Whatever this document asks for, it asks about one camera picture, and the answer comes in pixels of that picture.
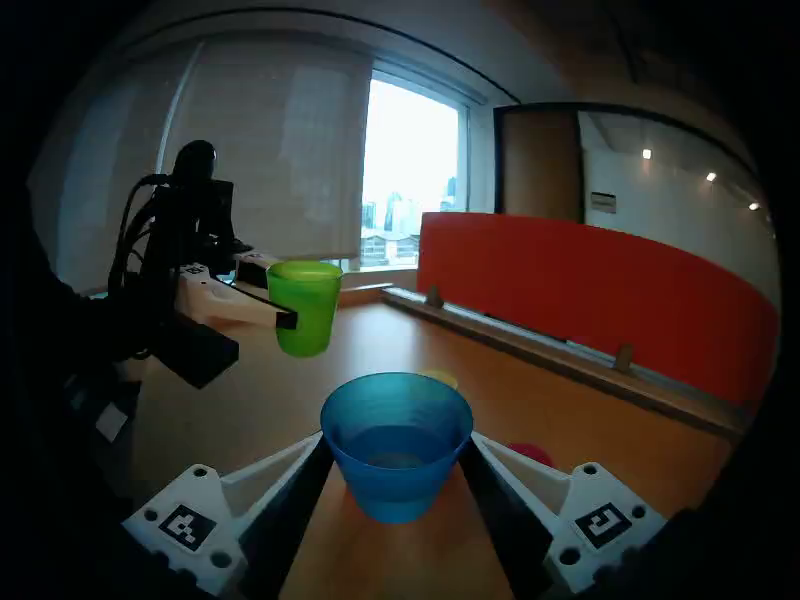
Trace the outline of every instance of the plastic cup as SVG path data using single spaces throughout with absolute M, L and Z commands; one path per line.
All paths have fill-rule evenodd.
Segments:
M 331 340 L 342 270 L 311 260 L 292 260 L 267 270 L 269 299 L 297 312 L 296 329 L 276 329 L 278 345 L 291 356 L 324 352 Z
M 382 523 L 407 523 L 428 510 L 473 423 L 457 391 L 411 373 L 346 383 L 328 397 L 320 421 L 356 502 Z

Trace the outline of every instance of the wooden table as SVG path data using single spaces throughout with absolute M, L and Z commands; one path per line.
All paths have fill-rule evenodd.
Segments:
M 152 360 L 132 434 L 139 504 L 195 462 L 221 474 L 319 429 L 337 386 L 368 373 L 442 369 L 458 379 L 475 427 L 541 446 L 569 472 L 597 461 L 669 517 L 695 506 L 730 442 L 527 364 L 380 301 L 342 307 L 321 356 L 283 354 L 274 332 L 224 327 L 239 362 L 197 391 Z M 510 598 L 477 506 L 456 467 L 432 509 L 407 525 L 366 517 L 331 470 L 283 598 Z

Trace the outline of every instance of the red partition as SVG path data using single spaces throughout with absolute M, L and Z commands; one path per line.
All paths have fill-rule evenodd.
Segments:
M 417 289 L 615 355 L 754 410 L 769 380 L 778 314 L 713 263 L 568 221 L 427 213 Z

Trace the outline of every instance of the roller shade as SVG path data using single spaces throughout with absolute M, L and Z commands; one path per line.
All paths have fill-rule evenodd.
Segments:
M 280 257 L 357 256 L 371 60 L 223 38 L 204 42 L 189 69 L 163 170 L 184 144 L 208 140 L 215 177 L 236 186 L 237 237 Z
M 175 49 L 78 90 L 48 139 L 31 178 L 37 229 L 59 277 L 76 290 L 105 285 L 125 199 L 156 168 L 190 55 Z

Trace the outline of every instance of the small wooden block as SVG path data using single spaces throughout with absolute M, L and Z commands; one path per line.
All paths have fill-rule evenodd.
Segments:
M 630 373 L 632 360 L 633 346 L 631 344 L 622 344 L 620 349 L 617 350 L 617 356 L 614 359 L 614 369 L 621 373 Z
M 425 297 L 425 304 L 433 308 L 442 308 L 444 306 L 444 300 L 442 300 L 442 297 L 439 295 L 439 288 L 435 285 L 432 285 L 428 290 L 428 295 Z

